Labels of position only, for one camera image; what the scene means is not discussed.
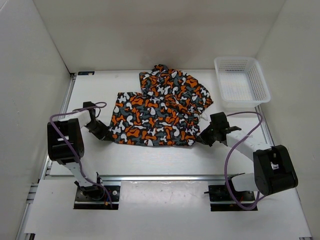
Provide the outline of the orange camouflage shorts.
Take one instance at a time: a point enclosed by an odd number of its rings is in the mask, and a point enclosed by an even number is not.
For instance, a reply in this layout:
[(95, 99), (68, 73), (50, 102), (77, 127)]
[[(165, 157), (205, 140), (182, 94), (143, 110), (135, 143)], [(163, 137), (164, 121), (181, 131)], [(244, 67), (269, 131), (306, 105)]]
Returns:
[(117, 144), (192, 146), (200, 116), (213, 104), (210, 92), (192, 75), (157, 64), (139, 73), (140, 92), (119, 92), (109, 131)]

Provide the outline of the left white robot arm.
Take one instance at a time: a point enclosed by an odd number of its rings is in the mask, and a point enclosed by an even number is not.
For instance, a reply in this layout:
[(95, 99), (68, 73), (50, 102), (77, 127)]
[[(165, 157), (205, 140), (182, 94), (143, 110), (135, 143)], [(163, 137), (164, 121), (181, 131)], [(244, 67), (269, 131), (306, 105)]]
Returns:
[(99, 173), (81, 162), (85, 155), (82, 128), (86, 128), (100, 141), (112, 142), (110, 128), (98, 119), (100, 114), (96, 113), (106, 106), (107, 103), (104, 101), (86, 101), (82, 108), (52, 115), (47, 123), (47, 149), (50, 160), (67, 168), (76, 178), (75, 184), (79, 190), (95, 201), (109, 197), (110, 193)]

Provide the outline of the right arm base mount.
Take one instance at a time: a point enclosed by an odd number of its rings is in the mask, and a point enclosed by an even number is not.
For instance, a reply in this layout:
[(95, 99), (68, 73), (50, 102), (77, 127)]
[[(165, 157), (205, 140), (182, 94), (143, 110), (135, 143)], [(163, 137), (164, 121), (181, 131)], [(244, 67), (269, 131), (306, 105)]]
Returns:
[[(240, 212), (244, 211), (231, 197), (223, 175), (205, 175), (208, 187), (204, 194), (208, 195), (211, 212)], [(234, 193), (235, 199), (244, 207), (253, 205), (257, 195), (253, 191), (241, 191)]]

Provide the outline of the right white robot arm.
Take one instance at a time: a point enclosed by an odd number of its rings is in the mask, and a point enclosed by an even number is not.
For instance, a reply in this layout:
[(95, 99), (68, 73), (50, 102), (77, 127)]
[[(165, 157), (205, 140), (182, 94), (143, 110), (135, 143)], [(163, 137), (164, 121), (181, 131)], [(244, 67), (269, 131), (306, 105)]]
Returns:
[(252, 137), (250, 132), (230, 126), (224, 112), (210, 115), (210, 123), (197, 137), (197, 142), (208, 146), (219, 142), (230, 147), (224, 163), (225, 172), (235, 150), (253, 162), (252, 173), (224, 175), (224, 193), (230, 200), (238, 199), (246, 191), (269, 196), (298, 186), (298, 177), (288, 149), (284, 145), (263, 143)]

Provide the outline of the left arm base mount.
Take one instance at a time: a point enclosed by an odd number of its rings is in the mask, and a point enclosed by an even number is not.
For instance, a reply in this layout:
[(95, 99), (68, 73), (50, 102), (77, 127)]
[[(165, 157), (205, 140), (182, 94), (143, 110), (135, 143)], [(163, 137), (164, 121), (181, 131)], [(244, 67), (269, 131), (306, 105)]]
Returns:
[(73, 208), (75, 210), (118, 210), (121, 186), (105, 185), (107, 192), (96, 185), (80, 187), (77, 185)]

